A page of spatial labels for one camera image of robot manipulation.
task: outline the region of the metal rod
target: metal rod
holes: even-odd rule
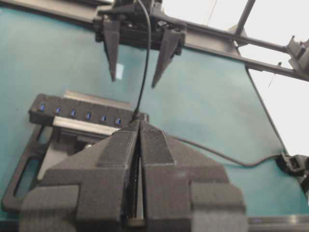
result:
[[[249,14],[250,14],[254,4],[255,4],[255,0],[248,0],[247,1],[245,9],[242,12],[242,15],[241,15],[241,17],[239,19],[239,22],[237,23],[237,28],[236,28],[236,31],[235,31],[236,35],[240,35],[242,33],[243,28],[244,28],[244,26],[246,24],[246,21],[247,21],[247,19],[249,17]]]
[[[231,39],[231,40],[235,40],[239,42],[244,42],[247,44],[253,44],[259,47],[264,47],[264,48],[268,48],[271,50],[287,53],[286,46],[277,45],[275,43],[269,43],[269,42],[265,42],[262,40],[250,38],[250,37],[242,37],[240,35],[235,35],[225,30],[220,30],[220,29],[216,29],[216,28],[212,28],[208,26],[202,26],[199,24],[191,23],[191,22],[186,22],[186,23],[188,25],[188,32],[197,31],[197,32],[201,32],[204,34],[209,34],[209,35],[213,35],[213,36],[217,36],[217,37],[221,37],[225,39]]]
[[[220,51],[216,51],[216,50],[212,50],[212,49],[208,49],[208,48],[200,47],[200,46],[196,46],[196,45],[186,44],[185,46],[188,47],[188,48],[197,49],[197,50],[208,52],[208,53],[215,54],[215,55],[218,55],[218,56],[240,60],[240,61],[244,62],[244,64],[249,69],[272,72],[272,73],[276,73],[276,74],[280,74],[280,75],[293,77],[295,79],[308,81],[308,79],[306,77],[302,76],[301,74],[296,73],[292,69],[287,69],[287,68],[283,68],[281,66],[267,64],[267,63],[260,62],[260,61],[257,61],[257,60],[241,57],[239,55],[220,52]]]

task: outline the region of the teal table surface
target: teal table surface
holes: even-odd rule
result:
[[[33,124],[28,109],[39,93],[62,96],[66,89],[127,101],[135,106],[145,50],[120,46],[121,80],[112,83],[104,48],[93,32],[44,16],[0,8],[0,198],[27,144]],[[150,56],[141,110],[167,133],[252,162],[283,151],[242,62],[184,49],[155,89],[158,52]],[[225,164],[239,187],[248,216],[309,214],[299,183],[270,160],[242,168]],[[0,211],[0,220],[16,217]]]

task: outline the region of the cable connector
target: cable connector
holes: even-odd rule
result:
[[[309,170],[309,157],[302,155],[289,156],[284,153],[276,159],[279,168],[293,176],[303,176]]]

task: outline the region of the black cable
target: black cable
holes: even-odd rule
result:
[[[135,119],[135,117],[138,115],[138,113],[140,111],[140,101],[141,101],[141,97],[143,95],[143,91],[144,91],[144,87],[145,87],[146,76],[147,76],[147,71],[148,71],[148,63],[149,63],[149,53],[150,53],[150,49],[151,49],[151,24],[150,24],[150,18],[149,18],[148,12],[147,12],[144,4],[141,2],[141,0],[136,0],[136,1],[139,3],[139,5],[142,8],[142,10],[144,11],[144,14],[145,14],[145,17],[146,17],[147,31],[148,31],[148,46],[147,46],[147,54],[146,54],[146,62],[145,62],[145,70],[144,70],[143,82],[141,84],[140,96],[139,96],[139,100],[137,102],[137,106],[136,106],[135,111],[134,111],[133,120]]]
[[[236,164],[239,164],[239,165],[241,165],[241,166],[243,166],[243,167],[256,167],[256,166],[258,166],[259,164],[265,162],[266,160],[273,159],[273,158],[276,158],[276,157],[280,156],[279,154],[278,154],[278,155],[270,155],[270,156],[266,156],[266,157],[264,157],[264,158],[262,158],[262,159],[260,159],[260,160],[258,160],[258,161],[256,161],[256,162],[254,162],[254,163],[244,163],[244,162],[238,161],[238,160],[236,160],[236,159],[234,159],[234,158],[231,158],[231,157],[229,157],[229,156],[227,156],[227,155],[225,155],[225,154],[223,154],[223,153],[221,153],[221,152],[219,152],[219,151],[216,151],[216,150],[214,150],[214,149],[211,149],[211,148],[209,148],[209,147],[203,146],[203,145],[201,145],[201,144],[192,142],[192,141],[190,141],[190,140],[183,139],[183,138],[180,138],[180,137],[177,137],[177,136],[173,136],[173,135],[172,135],[172,137],[173,137],[174,139],[177,139],[177,140],[181,141],[181,142],[184,142],[184,143],[187,143],[187,144],[190,144],[190,145],[199,147],[199,148],[201,148],[201,149],[203,149],[203,150],[209,151],[209,152],[211,152],[211,153],[213,153],[213,154],[215,154],[215,155],[217,155],[217,156],[220,156],[220,157],[223,158],[223,159],[229,160],[229,161],[231,161],[231,162],[233,162],[233,163],[236,163]]]

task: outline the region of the blue led light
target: blue led light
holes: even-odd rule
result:
[[[71,113],[70,113],[70,115],[71,115],[72,117],[74,117],[74,116],[76,115],[76,110],[72,110]]]
[[[117,124],[117,125],[120,125],[121,124],[121,118],[116,118],[116,120],[115,120],[115,123]]]
[[[60,112],[61,112],[61,108],[56,108],[56,114],[60,114]]]
[[[45,104],[42,103],[42,104],[40,105],[40,111],[44,111],[44,110],[45,110]]]
[[[101,117],[101,122],[104,122],[104,121],[106,121],[106,116],[105,116],[105,115],[103,115],[103,116]]]
[[[88,113],[86,114],[86,118],[87,118],[88,120],[91,119],[91,112],[88,112]]]

